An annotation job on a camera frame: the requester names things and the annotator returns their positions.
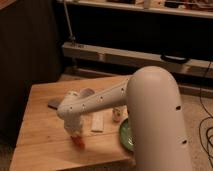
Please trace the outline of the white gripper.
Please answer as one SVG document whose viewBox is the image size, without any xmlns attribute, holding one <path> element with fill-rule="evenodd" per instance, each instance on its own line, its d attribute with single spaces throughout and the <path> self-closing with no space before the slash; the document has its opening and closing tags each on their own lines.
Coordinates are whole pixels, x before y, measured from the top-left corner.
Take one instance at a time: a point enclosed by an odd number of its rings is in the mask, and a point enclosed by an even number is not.
<svg viewBox="0 0 213 171">
<path fill-rule="evenodd" d="M 64 120 L 64 128 L 71 137 L 82 135 L 83 122 L 80 116 L 68 117 Z"/>
</svg>

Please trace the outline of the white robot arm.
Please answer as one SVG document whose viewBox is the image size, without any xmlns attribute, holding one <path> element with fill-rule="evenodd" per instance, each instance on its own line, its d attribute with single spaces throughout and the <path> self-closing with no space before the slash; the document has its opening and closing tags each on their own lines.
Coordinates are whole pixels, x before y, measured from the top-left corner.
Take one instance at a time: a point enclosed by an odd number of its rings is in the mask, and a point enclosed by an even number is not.
<svg viewBox="0 0 213 171">
<path fill-rule="evenodd" d="M 179 88 L 161 67 L 143 67 L 129 79 L 84 98 L 69 92 L 57 115 L 76 130 L 81 115 L 123 105 L 137 171 L 193 171 Z"/>
</svg>

